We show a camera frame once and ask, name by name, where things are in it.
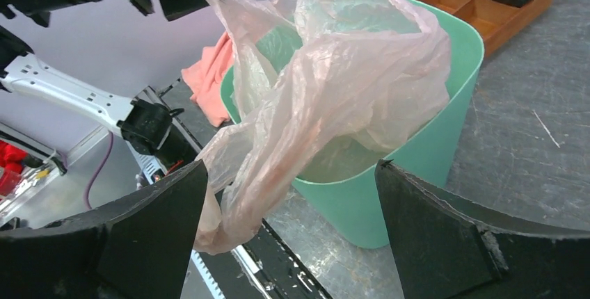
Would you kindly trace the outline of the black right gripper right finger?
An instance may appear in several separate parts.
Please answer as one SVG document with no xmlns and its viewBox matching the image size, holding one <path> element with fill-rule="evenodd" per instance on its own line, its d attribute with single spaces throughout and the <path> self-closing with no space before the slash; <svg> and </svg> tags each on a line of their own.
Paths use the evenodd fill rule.
<svg viewBox="0 0 590 299">
<path fill-rule="evenodd" d="M 588 298 L 589 233 L 489 209 L 381 160 L 376 187 L 405 298 Z"/>
</svg>

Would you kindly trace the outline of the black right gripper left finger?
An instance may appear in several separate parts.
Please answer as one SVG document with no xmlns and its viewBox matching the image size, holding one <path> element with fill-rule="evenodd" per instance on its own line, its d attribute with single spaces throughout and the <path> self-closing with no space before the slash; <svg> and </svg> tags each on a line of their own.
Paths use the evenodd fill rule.
<svg viewBox="0 0 590 299">
<path fill-rule="evenodd" d="M 96 209 L 1 233 L 2 298 L 179 298 L 207 191 L 202 161 Z"/>
</svg>

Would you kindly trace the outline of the green plastic trash bin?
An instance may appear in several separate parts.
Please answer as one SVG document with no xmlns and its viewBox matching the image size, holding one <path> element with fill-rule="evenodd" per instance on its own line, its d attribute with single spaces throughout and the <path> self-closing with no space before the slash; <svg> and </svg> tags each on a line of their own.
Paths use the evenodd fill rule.
<svg viewBox="0 0 590 299">
<path fill-rule="evenodd" d="M 407 0 L 432 12 L 451 41 L 451 63 L 445 107 L 391 152 L 374 152 L 350 136 L 332 139 L 291 182 L 352 244 L 379 248 L 387 243 L 385 223 L 372 172 L 379 159 L 444 184 L 457 147 L 471 93 L 484 57 L 479 33 L 468 23 L 424 3 Z M 241 122 L 234 99 L 234 68 L 221 86 L 221 98 L 234 124 Z"/>
</svg>

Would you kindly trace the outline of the translucent pink trash bag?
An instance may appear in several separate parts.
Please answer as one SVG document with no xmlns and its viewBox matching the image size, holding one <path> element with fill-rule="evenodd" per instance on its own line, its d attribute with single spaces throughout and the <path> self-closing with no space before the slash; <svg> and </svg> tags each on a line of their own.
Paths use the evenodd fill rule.
<svg viewBox="0 0 590 299">
<path fill-rule="evenodd" d="M 241 122 L 198 155 L 199 252 L 251 240 L 332 139 L 391 152 L 449 101 L 449 35 L 407 0 L 206 1 L 232 40 Z"/>
</svg>

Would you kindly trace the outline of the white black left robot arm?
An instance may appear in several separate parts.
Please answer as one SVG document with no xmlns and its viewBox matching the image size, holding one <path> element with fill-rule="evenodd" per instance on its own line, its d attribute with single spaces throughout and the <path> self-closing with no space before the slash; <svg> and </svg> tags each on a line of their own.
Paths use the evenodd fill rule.
<svg viewBox="0 0 590 299">
<path fill-rule="evenodd" d="M 161 164 L 191 161 L 195 148 L 179 114 L 143 96 L 156 84 L 132 38 L 149 44 L 148 26 L 131 29 L 132 11 L 168 22 L 206 0 L 1 0 L 1 139 L 61 172 L 67 153 L 104 127 Z"/>
</svg>

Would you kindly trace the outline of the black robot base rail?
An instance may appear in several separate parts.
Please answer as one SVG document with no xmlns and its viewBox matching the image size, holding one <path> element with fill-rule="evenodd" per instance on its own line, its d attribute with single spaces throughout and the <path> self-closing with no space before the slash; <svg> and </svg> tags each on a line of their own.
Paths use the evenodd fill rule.
<svg viewBox="0 0 590 299">
<path fill-rule="evenodd" d="M 245 245 L 211 256 L 191 252 L 182 298 L 329 298 L 267 222 Z"/>
</svg>

